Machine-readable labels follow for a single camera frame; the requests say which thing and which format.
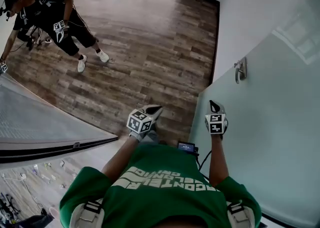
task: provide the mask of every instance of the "black baseboard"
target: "black baseboard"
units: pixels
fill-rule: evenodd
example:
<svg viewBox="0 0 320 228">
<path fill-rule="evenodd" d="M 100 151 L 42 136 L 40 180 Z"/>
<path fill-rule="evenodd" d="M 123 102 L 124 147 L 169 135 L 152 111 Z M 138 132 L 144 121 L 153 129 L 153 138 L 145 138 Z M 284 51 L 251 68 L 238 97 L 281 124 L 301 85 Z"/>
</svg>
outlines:
<svg viewBox="0 0 320 228">
<path fill-rule="evenodd" d="M 215 48 L 214 48 L 213 62 L 212 62 L 212 68 L 211 68 L 211 73 L 210 73 L 210 81 L 209 81 L 209 86 L 210 86 L 212 84 L 213 79 L 214 79 L 216 59 L 217 59 L 219 25 L 220 25 L 220 1 L 217 1 L 217 0 L 204 0 L 204 1 L 207 1 L 207 2 L 210 2 L 210 3 L 214 4 L 216 6 L 216 9 L 217 9 L 216 37 L 215 37 Z"/>
</svg>

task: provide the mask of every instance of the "person in green shirt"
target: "person in green shirt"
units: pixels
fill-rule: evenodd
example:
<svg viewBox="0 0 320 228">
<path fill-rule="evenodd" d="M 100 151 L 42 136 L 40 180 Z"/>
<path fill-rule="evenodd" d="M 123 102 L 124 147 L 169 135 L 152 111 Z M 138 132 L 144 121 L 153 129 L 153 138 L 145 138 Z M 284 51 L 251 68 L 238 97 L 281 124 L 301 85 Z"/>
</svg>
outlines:
<svg viewBox="0 0 320 228">
<path fill-rule="evenodd" d="M 223 112 L 216 107 L 210 113 Z M 224 133 L 227 119 L 223 124 Z M 159 144 L 155 126 L 152 128 L 147 133 L 131 132 L 102 171 L 84 167 L 79 172 L 60 202 L 63 227 L 80 227 L 74 220 L 90 220 L 79 213 L 93 208 L 100 215 L 100 224 L 94 227 L 230 228 L 234 226 L 228 218 L 227 202 L 250 208 L 254 214 L 252 227 L 258 227 L 260 206 L 244 185 L 229 176 L 221 134 L 211 135 L 207 181 L 194 155 Z"/>
</svg>

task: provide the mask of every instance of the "green sleeve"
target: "green sleeve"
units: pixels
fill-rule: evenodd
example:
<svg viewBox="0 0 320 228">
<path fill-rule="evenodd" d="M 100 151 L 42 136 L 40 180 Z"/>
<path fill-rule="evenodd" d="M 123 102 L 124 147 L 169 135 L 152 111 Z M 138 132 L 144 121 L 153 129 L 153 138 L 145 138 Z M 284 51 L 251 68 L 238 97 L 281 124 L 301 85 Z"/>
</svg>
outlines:
<svg viewBox="0 0 320 228">
<path fill-rule="evenodd" d="M 111 185 L 110 179 L 97 169 L 88 166 L 81 169 L 60 201 L 63 227 L 69 227 L 72 212 L 78 205 L 103 198 Z"/>
<path fill-rule="evenodd" d="M 226 201 L 236 203 L 242 200 L 242 204 L 252 209 L 254 213 L 255 226 L 258 227 L 261 220 L 261 208 L 255 198 L 247 191 L 243 184 L 237 183 L 230 176 L 219 183 L 216 187 L 224 194 Z"/>
</svg>

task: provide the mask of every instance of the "shoe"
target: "shoe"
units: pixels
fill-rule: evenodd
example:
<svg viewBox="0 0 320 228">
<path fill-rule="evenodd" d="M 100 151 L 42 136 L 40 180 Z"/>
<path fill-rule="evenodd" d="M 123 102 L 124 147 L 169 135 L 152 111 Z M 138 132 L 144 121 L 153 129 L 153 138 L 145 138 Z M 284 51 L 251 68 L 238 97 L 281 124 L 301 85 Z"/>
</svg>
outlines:
<svg viewBox="0 0 320 228">
<path fill-rule="evenodd" d="M 60 213 L 54 207 L 50 207 L 49 212 L 50 212 L 51 216 L 53 216 L 54 219 L 57 219 L 57 220 L 60 219 Z"/>
<path fill-rule="evenodd" d="M 98 57 L 100 57 L 100 60 L 101 60 L 102 62 L 104 62 L 104 63 L 108 62 L 109 59 L 110 59 L 109 56 L 108 56 L 105 52 L 103 52 L 102 50 L 100 50 L 99 53 L 95 52 L 95 54 L 96 54 Z"/>
<path fill-rule="evenodd" d="M 83 59 L 82 60 L 79 60 L 79 63 L 78 63 L 78 73 L 82 73 L 85 68 L 86 68 L 86 61 L 87 61 L 87 57 L 85 55 L 82 55 L 83 56 Z"/>
<path fill-rule="evenodd" d="M 47 211 L 44 208 L 41 208 L 41 216 L 46 216 Z"/>
</svg>

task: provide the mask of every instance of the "metal door lock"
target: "metal door lock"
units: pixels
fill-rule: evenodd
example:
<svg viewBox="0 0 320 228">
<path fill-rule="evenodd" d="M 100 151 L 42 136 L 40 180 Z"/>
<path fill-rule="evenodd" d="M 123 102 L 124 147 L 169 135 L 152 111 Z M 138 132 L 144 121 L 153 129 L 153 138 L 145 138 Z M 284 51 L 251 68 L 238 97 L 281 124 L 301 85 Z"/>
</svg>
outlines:
<svg viewBox="0 0 320 228">
<path fill-rule="evenodd" d="M 235 82 L 239 84 L 240 80 L 243 81 L 247 77 L 247 58 L 244 57 L 240 61 L 234 64 L 235 69 Z"/>
</svg>

